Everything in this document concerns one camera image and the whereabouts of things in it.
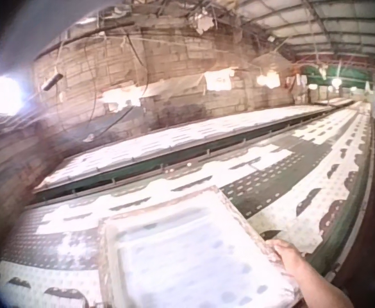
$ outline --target stone brick wall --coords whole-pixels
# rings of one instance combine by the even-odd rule
[[[67,157],[158,128],[293,103],[286,89],[257,85],[260,70],[251,61],[259,52],[251,38],[244,35],[234,44],[229,26],[219,25],[199,36],[183,23],[173,22],[169,28],[166,17],[155,19],[163,22],[84,38],[64,46],[59,58],[54,51],[35,62],[37,87],[53,75],[56,62],[57,70],[64,75],[57,89],[40,97],[46,135],[55,151]],[[131,44],[124,32],[131,34]],[[229,67],[237,68],[231,91],[207,91],[204,78],[189,89],[173,87],[171,95],[141,99],[141,107],[100,135],[122,114],[110,113],[99,101],[104,91],[124,84],[152,87],[159,81]],[[95,140],[83,142],[91,133]]]
[[[52,154],[39,128],[0,136],[0,249],[29,204],[31,190],[62,160]]]

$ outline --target hand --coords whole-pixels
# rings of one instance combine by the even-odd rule
[[[301,253],[293,245],[281,239],[270,239],[266,241],[266,244],[273,248],[283,261],[285,270],[293,277],[297,277],[297,274],[302,271],[307,262],[304,260]]]

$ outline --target human hand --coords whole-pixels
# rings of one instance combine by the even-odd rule
[[[283,261],[287,273],[296,277],[307,262],[293,245],[281,239],[269,239],[266,244],[273,248]]]

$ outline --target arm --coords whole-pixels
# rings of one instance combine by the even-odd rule
[[[330,284],[304,260],[297,248],[279,239],[267,241],[284,263],[284,267],[299,284],[309,308],[353,308],[348,297]]]

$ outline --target brick wall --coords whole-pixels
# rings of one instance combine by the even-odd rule
[[[38,131],[31,127],[0,136],[0,249],[32,188],[61,161]]]
[[[62,48],[57,67],[65,77],[57,89],[54,87],[40,97],[46,109],[46,135],[58,153],[67,157],[158,128],[293,103],[287,90],[257,85],[260,70],[251,61],[259,52],[251,38],[244,36],[240,43],[234,44],[228,26],[219,25],[217,30],[199,36],[179,21],[172,23],[174,19],[155,17],[155,20],[160,21],[155,26],[125,29],[131,33],[136,53],[123,29],[109,31],[105,37],[84,38]],[[54,73],[57,54],[54,51],[35,62],[37,87]],[[148,83],[151,88],[159,81],[169,82],[229,67],[238,68],[232,77],[231,91],[207,91],[204,78],[188,89],[173,87],[171,95],[141,99],[142,106],[132,115],[95,141],[83,142],[91,133],[98,136],[121,116],[120,112],[106,111],[99,101],[104,91],[129,83],[139,87]],[[56,90],[63,93],[63,101]]]

